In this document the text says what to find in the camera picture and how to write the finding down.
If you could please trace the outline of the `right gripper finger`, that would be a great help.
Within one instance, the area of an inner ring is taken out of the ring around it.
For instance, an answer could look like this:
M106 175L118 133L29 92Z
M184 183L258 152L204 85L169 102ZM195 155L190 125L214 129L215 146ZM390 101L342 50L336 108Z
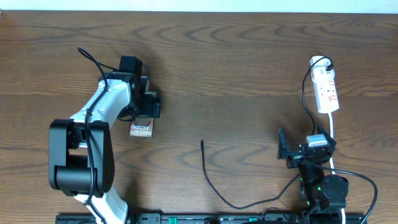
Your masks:
M279 154L286 154L288 151L287 149L287 141L285 139L285 134L283 129L279 129Z
M323 135L329 146L335 146L335 140L330 136L330 134L323 128L323 126L317 124L317 133Z

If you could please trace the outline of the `Galaxy S25 Ultra smartphone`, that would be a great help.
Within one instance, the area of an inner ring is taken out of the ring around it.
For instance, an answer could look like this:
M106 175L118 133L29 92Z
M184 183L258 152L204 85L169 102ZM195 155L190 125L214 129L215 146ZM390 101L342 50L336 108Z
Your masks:
M160 117L160 98L156 91L145 93L143 107L134 113L130 122L129 137L152 138L155 119Z

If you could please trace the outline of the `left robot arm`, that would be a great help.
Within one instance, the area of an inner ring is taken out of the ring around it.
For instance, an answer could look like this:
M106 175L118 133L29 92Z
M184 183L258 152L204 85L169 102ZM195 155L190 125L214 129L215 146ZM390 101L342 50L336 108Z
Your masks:
M160 116L160 97L142 75L146 66L123 55L118 68L102 72L87 104L49 128L49 184L77 199L87 215L57 215L56 223L135 223L129 205L113 187L115 165L111 127L121 120L138 127L136 136L151 138Z

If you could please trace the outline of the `white power strip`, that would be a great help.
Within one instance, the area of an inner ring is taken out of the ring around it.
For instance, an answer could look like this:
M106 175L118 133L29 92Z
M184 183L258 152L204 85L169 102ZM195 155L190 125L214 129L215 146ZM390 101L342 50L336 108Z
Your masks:
M310 59L311 79L319 113L329 114L339 109L332 61L316 55Z

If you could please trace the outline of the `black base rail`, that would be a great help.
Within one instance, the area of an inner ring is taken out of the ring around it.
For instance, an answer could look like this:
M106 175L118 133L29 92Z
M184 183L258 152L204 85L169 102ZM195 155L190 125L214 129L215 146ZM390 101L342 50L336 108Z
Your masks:
M364 215L346 214L346 223L361 223ZM94 215L57 215L56 224L102 223ZM265 215L161 215L158 213L139 213L127 217L125 223L132 224L237 224L237 223L341 223L338 215L312 214L307 221L301 216L271 212Z

